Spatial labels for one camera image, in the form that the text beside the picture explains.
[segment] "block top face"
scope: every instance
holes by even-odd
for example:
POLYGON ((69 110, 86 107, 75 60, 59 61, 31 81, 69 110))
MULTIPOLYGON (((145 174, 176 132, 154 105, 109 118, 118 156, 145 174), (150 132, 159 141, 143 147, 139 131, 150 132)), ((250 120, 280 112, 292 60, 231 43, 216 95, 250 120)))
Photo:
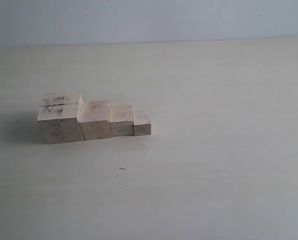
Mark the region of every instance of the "block top face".
POLYGON ((84 102, 80 110, 80 123, 86 122, 109 122, 109 107, 108 101, 91 101, 84 102))
POLYGON ((110 123, 132 122, 131 105, 111 106, 109 108, 109 121, 110 123))
POLYGON ((78 119, 81 103, 80 92, 44 94, 37 120, 78 119))
POLYGON ((78 104, 80 101, 81 95, 79 91, 46 93, 42 96, 40 106, 44 107, 55 105, 78 104))
POLYGON ((135 111, 133 113, 133 124, 134 125, 144 125, 151 124, 151 119, 146 111, 135 111))

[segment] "small wooden cube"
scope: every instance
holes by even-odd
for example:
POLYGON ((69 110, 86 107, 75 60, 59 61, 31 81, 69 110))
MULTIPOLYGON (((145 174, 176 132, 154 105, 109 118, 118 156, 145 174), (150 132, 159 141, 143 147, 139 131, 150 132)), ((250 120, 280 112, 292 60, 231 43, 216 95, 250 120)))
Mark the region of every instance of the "small wooden cube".
POLYGON ((48 144, 84 140, 78 121, 82 102, 78 91, 43 95, 37 121, 48 144))
POLYGON ((146 111, 135 111, 133 113, 134 136, 151 135, 151 120, 146 111))
POLYGON ((108 101, 84 102, 79 124, 84 140, 111 138, 108 101))
POLYGON ((133 135, 133 112, 131 105, 109 107, 109 124, 113 137, 133 135))

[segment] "stacked wooden block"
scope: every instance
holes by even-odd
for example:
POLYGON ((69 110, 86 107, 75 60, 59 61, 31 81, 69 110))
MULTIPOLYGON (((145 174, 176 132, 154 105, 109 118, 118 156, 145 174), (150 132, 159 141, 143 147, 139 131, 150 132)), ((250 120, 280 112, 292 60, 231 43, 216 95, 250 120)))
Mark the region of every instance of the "stacked wooden block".
POLYGON ((150 116, 131 105, 83 102, 80 92, 43 95, 37 121, 48 144, 151 134, 150 116))

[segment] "staircase of blocks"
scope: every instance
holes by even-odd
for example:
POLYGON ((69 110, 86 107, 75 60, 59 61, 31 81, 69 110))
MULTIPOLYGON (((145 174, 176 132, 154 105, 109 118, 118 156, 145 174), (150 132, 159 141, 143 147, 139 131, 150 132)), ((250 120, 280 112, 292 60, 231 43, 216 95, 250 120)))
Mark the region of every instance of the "staircase of blocks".
POLYGON ((83 102, 79 91, 44 94, 37 121, 47 144, 151 135, 146 111, 109 106, 108 101, 83 102))

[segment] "table surface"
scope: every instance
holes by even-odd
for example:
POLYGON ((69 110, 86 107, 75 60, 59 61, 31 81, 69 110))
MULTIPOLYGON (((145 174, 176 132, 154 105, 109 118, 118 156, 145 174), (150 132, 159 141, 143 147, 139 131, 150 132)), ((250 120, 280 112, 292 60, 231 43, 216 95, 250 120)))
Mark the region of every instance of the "table surface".
POLYGON ((0 239, 298 240, 298 37, 0 48, 0 239), (71 91, 152 135, 44 144, 71 91))

